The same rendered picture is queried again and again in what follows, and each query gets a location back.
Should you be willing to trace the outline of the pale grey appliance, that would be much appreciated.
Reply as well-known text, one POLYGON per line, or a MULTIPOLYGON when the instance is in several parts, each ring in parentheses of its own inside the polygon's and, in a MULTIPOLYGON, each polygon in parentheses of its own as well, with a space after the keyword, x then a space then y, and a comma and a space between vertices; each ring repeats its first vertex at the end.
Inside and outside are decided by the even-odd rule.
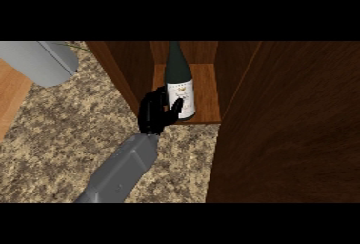
POLYGON ((65 83, 79 68, 64 41, 0 41, 0 58, 43 87, 65 83))

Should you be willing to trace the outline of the dark green wine bottle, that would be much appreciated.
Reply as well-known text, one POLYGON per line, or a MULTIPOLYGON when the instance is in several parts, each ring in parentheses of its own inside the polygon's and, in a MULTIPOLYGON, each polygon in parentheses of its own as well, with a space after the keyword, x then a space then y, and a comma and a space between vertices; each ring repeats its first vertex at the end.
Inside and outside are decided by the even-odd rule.
POLYGON ((191 67, 182 52, 180 43, 177 41, 169 42, 166 89, 170 107, 173 107, 179 98, 183 99, 179 119, 183 121, 191 120, 195 116, 195 82, 191 67))

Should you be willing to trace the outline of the brown wooden cabinet door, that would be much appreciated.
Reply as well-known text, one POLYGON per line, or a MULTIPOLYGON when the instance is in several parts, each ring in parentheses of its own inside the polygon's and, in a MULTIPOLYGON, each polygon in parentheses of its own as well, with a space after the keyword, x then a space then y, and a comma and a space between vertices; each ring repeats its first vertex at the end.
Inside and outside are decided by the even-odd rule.
POLYGON ((264 42, 223 124, 207 200, 360 202, 360 42, 264 42))

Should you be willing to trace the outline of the brown wooden cabinet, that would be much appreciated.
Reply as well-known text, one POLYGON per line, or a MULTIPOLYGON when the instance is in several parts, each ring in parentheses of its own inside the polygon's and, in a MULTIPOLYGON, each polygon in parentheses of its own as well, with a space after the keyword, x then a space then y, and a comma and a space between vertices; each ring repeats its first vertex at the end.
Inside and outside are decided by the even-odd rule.
MULTIPOLYGON (((166 84, 167 41, 89 41, 86 43, 130 108, 166 84)), ((194 81, 195 117, 191 124, 219 124, 238 93, 260 47, 250 41, 180 43, 194 81)))

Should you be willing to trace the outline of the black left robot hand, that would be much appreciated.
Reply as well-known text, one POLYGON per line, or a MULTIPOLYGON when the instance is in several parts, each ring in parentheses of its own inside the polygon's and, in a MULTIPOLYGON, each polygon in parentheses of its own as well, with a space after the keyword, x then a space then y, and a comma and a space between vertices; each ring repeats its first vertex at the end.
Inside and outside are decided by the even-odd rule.
POLYGON ((155 91, 145 94, 138 112, 138 126, 142 133, 163 133, 166 126, 173 125, 179 120, 183 103, 185 100, 179 98, 171 108, 166 110, 166 87, 158 87, 155 91))

